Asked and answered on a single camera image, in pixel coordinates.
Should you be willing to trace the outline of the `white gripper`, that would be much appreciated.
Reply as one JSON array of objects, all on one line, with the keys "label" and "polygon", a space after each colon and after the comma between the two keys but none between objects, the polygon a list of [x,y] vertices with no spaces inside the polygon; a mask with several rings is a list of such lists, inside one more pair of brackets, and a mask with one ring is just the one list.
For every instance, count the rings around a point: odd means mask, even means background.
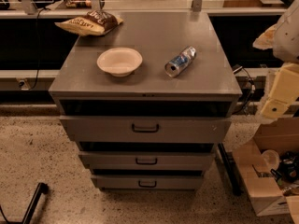
[{"label": "white gripper", "polygon": [[[261,50],[273,48],[276,28],[275,24],[267,28],[254,40],[252,46]],[[261,115],[267,119],[278,119],[299,97],[298,64],[284,63],[278,69],[269,96],[272,100],[265,101]]]}]

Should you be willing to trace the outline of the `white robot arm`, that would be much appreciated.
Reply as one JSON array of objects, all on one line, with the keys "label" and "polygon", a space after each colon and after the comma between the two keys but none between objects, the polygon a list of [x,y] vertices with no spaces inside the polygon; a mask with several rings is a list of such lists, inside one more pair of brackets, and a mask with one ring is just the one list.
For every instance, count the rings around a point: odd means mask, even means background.
[{"label": "white robot arm", "polygon": [[252,46],[272,49],[273,55],[283,61],[260,108],[263,117],[278,119],[299,97],[299,0],[294,0],[278,22],[256,38]]}]

